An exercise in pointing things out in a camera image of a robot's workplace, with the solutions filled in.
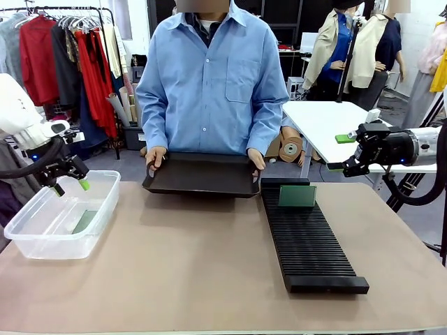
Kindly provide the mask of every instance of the pink blouse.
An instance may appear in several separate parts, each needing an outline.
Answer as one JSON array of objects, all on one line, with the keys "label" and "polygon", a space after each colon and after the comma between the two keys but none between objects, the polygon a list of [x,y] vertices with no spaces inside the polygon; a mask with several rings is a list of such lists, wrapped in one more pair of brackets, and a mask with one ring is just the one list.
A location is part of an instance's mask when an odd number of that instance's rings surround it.
[{"label": "pink blouse", "polygon": [[418,67],[422,73],[430,74],[430,69],[439,66],[447,47],[447,24],[436,27],[429,45],[424,49],[419,59]]}]

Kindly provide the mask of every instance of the garment rack pole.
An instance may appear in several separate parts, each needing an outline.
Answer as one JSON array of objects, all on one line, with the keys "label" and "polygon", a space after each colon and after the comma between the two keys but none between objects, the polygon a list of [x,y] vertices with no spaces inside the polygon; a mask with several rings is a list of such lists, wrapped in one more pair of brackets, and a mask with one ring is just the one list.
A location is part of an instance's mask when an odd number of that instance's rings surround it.
[{"label": "garment rack pole", "polygon": [[[109,57],[109,51],[108,51],[108,47],[107,47],[107,43],[105,42],[105,32],[104,32],[104,21],[103,21],[103,16],[101,11],[102,10],[106,10],[109,12],[110,14],[110,18],[112,19],[112,24],[113,26],[115,26],[115,19],[113,17],[113,12],[109,9],[109,8],[98,8],[98,7],[91,7],[91,6],[85,6],[85,7],[78,7],[78,6],[35,6],[35,7],[17,7],[17,8],[0,8],[0,12],[6,12],[6,11],[12,11],[12,10],[26,10],[28,13],[31,11],[32,13],[34,13],[37,10],[95,10],[98,13],[98,17],[99,17],[99,22],[101,23],[101,30],[103,32],[103,37],[104,37],[104,45],[105,45],[105,56],[107,57],[107,61],[109,63],[109,67],[110,67],[110,57]],[[123,78],[123,71],[122,71],[122,67],[121,67],[121,54],[119,53],[119,46],[118,46],[118,42],[116,41],[117,44],[117,52],[118,52],[118,59],[119,59],[119,73],[123,79],[123,86],[124,86],[124,78]],[[120,159],[120,154],[119,154],[119,147],[117,144],[113,144],[115,147],[115,152],[117,155],[117,159]]]}]

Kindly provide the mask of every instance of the white wall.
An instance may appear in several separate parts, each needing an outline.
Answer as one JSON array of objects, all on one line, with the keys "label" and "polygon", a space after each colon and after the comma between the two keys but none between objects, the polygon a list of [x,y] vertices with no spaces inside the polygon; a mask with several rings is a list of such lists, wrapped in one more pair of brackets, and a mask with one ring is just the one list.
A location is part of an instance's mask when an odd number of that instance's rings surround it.
[{"label": "white wall", "polygon": [[[93,6],[101,7],[106,1],[101,0],[35,0],[33,6]],[[132,40],[125,40],[127,64],[130,66],[132,54],[147,54],[149,51],[149,20],[146,0],[128,0],[131,16]],[[0,0],[0,8],[23,7],[22,0]]]},{"label": "white wall", "polygon": [[435,24],[443,21],[439,14],[445,7],[446,0],[411,0],[411,14],[396,15],[402,26],[402,52],[407,67],[407,79],[397,85],[396,91],[405,96],[410,96],[418,74],[419,56],[427,45]]}]

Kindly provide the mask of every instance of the shirt pocket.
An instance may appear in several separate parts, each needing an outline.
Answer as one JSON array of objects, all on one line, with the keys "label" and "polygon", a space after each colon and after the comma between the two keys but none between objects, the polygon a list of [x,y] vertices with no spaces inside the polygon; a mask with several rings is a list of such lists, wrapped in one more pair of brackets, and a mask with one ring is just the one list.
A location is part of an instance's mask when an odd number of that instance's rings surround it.
[{"label": "shirt pocket", "polygon": [[228,59],[226,98],[228,101],[249,103],[258,82],[261,64],[244,59]]}]

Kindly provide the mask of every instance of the clothing rack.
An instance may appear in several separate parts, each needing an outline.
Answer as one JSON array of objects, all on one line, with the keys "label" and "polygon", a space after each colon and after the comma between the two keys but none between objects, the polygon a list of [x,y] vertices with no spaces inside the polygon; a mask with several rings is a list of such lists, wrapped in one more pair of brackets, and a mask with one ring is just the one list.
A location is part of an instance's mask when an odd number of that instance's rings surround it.
[{"label": "clothing rack", "polygon": [[[105,42],[105,32],[104,32],[104,21],[103,21],[103,16],[101,11],[102,10],[106,10],[109,12],[110,14],[110,18],[112,19],[112,24],[113,26],[115,26],[115,19],[113,17],[113,12],[109,9],[109,8],[98,8],[98,7],[91,7],[91,6],[83,6],[83,7],[79,7],[79,6],[35,6],[35,7],[17,7],[17,8],[0,8],[0,12],[6,12],[6,11],[20,11],[20,10],[26,10],[29,13],[37,13],[39,10],[95,10],[98,13],[98,17],[99,17],[99,22],[101,23],[101,31],[103,32],[103,37],[104,37],[104,45],[105,45],[105,57],[107,58],[107,61],[109,63],[109,67],[110,67],[110,57],[109,57],[109,51],[108,51],[108,47],[107,47],[107,43]],[[116,46],[117,46],[117,52],[118,52],[118,59],[120,62],[120,67],[119,67],[119,74],[121,75],[122,78],[122,84],[124,85],[124,78],[123,78],[123,71],[122,71],[122,67],[121,67],[121,54],[119,53],[119,46],[118,46],[118,42],[116,40]],[[119,119],[116,116],[115,113],[115,118],[117,119],[117,124],[119,125]],[[112,142],[112,147],[113,149],[115,149],[116,155],[117,155],[117,160],[120,159],[120,155],[119,155],[119,145],[117,142],[115,141],[111,141]]]}]

